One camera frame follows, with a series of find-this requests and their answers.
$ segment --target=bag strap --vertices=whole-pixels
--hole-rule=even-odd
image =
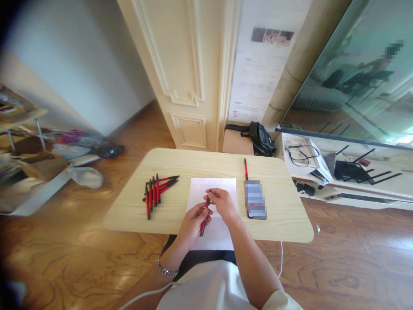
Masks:
[[[242,137],[249,137],[250,136],[250,127],[249,126],[238,126],[238,125],[228,124],[228,125],[225,126],[225,129],[232,129],[232,130],[240,131]]]

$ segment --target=person's left hand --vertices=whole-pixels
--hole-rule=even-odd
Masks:
[[[206,220],[205,225],[209,225],[211,222],[213,211],[205,208],[205,206],[206,202],[199,203],[185,214],[176,237],[176,241],[183,247],[183,250],[189,251],[195,245],[202,222]]]

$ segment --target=white sleeve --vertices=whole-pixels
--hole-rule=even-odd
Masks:
[[[275,291],[262,310],[303,310],[303,308],[286,292]]]

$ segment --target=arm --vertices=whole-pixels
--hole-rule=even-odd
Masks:
[[[205,208],[206,203],[200,203],[189,210],[184,217],[179,230],[178,236],[172,245],[160,257],[159,263],[163,268],[176,271],[182,263],[185,255],[194,246],[198,239],[201,223],[206,220],[206,225],[211,221],[212,210]],[[172,278],[161,275],[158,268],[153,267],[132,287],[118,302],[112,307],[112,310],[118,310],[134,297],[148,292],[158,290],[168,283]],[[156,309],[166,289],[161,293],[142,297],[139,301],[129,305],[126,309]]]
[[[262,309],[275,291],[284,290],[283,286],[240,218],[229,193],[222,189],[212,189],[208,196],[229,228],[248,301]]]

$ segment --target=smartphone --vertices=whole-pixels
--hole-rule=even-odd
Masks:
[[[267,210],[260,181],[245,181],[245,208],[250,219],[266,220]]]

